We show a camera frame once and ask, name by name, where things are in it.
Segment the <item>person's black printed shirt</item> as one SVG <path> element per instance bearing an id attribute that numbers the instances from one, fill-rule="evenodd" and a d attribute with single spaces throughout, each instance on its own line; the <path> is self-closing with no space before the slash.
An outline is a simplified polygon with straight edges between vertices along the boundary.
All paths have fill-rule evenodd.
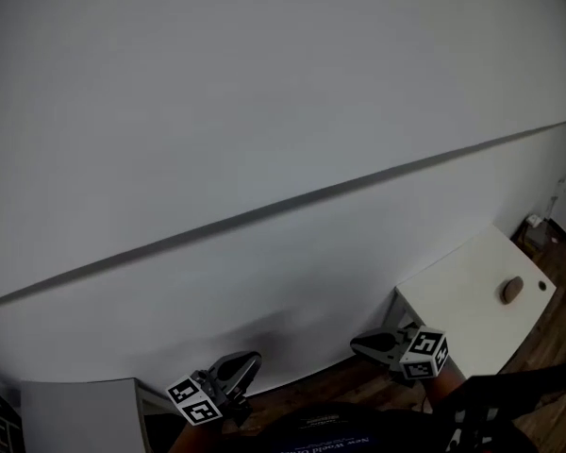
<path id="1" fill-rule="evenodd" d="M 286 414 L 255 436 L 193 453 L 459 453 L 467 438 L 441 401 L 431 413 L 332 402 Z"/>

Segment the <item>grey electronic device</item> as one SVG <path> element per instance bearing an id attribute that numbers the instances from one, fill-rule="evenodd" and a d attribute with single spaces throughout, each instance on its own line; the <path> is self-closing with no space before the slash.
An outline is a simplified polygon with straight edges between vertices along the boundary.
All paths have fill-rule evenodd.
<path id="1" fill-rule="evenodd" d="M 541 250 L 547 242 L 547 232 L 543 225 L 529 226 L 524 233 L 524 243 L 536 250 Z"/>

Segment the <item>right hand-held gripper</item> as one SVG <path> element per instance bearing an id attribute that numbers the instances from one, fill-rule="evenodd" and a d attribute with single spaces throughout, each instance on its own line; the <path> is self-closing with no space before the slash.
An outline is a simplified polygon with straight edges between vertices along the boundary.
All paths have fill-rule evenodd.
<path id="1" fill-rule="evenodd" d="M 383 350 L 364 344 L 401 344 Z M 351 349 L 366 361 L 390 365 L 406 380 L 436 378 L 445 365 L 449 347 L 444 331 L 421 326 L 417 329 L 372 329 L 351 340 Z"/>

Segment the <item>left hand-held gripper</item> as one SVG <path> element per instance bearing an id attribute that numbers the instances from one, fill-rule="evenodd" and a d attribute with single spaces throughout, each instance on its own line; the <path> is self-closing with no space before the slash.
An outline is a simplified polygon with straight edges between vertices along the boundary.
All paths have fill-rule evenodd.
<path id="1" fill-rule="evenodd" d="M 262 357 L 257 351 L 228 354 L 219 358 L 209 371 L 199 370 L 179 378 L 165 393 L 191 426 L 220 419 L 240 426 L 252 412 L 244 391 L 261 365 Z"/>

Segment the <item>long white table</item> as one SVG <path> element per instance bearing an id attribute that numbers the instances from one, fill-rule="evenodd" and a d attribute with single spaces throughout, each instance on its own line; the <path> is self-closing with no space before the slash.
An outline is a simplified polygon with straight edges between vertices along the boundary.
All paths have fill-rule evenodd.
<path id="1" fill-rule="evenodd" d="M 134 379 L 24 382 L 26 453 L 148 453 Z"/>

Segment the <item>small white table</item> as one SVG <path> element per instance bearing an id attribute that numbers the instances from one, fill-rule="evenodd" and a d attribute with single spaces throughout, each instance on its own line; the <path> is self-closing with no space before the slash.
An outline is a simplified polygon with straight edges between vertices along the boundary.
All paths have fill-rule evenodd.
<path id="1" fill-rule="evenodd" d="M 516 276 L 521 293 L 504 305 L 499 293 Z M 546 290 L 538 283 L 543 281 Z M 450 357 L 462 374 L 499 373 L 531 332 L 557 287 L 493 225 L 396 286 L 417 323 L 447 335 Z"/>

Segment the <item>grey wall trunking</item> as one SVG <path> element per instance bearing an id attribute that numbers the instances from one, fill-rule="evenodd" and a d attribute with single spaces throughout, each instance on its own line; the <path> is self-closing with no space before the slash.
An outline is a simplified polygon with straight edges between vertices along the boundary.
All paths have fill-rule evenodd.
<path id="1" fill-rule="evenodd" d="M 110 270 L 127 266 L 130 263 L 147 260 L 151 257 L 184 247 L 190 243 L 200 242 L 219 234 L 226 234 L 237 228 L 249 227 L 255 223 L 270 220 L 277 215 L 300 210 L 321 202 L 330 201 L 349 193 L 356 193 L 360 190 L 386 183 L 401 176 L 421 172 L 425 169 L 444 164 L 454 159 L 468 157 L 478 152 L 487 151 L 508 143 L 514 143 L 565 125 L 566 122 L 563 121 L 549 126 L 528 129 L 520 133 L 497 138 L 484 143 L 478 143 L 460 149 L 447 151 L 435 156 L 394 166 L 367 176 L 360 176 L 342 183 L 314 190 L 309 193 L 302 193 L 219 221 L 198 226 L 173 236 L 77 267 L 73 270 L 49 277 L 22 289 L 5 294 L 0 297 L 0 307 L 24 300 L 29 296 L 43 294 L 47 291 L 56 289 L 59 286 L 88 279 L 90 277 L 106 273 Z"/>

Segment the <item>person's right forearm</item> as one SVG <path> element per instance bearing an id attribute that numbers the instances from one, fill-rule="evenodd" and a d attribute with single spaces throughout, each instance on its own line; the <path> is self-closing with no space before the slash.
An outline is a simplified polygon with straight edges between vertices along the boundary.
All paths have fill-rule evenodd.
<path id="1" fill-rule="evenodd" d="M 432 410 L 466 380 L 452 359 L 448 359 L 436 377 L 422 380 L 425 396 Z"/>

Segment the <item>person's left forearm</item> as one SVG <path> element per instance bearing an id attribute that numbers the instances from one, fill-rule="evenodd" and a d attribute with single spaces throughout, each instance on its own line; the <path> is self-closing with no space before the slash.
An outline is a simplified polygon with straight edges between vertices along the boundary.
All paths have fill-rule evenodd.
<path id="1" fill-rule="evenodd" d="M 167 453 L 206 453 L 208 448 L 209 433 L 202 427 L 187 423 Z"/>

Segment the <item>brown oval pad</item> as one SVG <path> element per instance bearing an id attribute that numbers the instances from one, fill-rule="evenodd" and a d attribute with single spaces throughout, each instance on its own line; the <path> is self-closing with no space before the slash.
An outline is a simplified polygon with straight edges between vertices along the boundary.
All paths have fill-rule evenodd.
<path id="1" fill-rule="evenodd" d="M 499 293 L 499 298 L 504 305 L 510 304 L 516 299 L 524 288 L 524 280 L 520 276 L 507 280 Z"/>

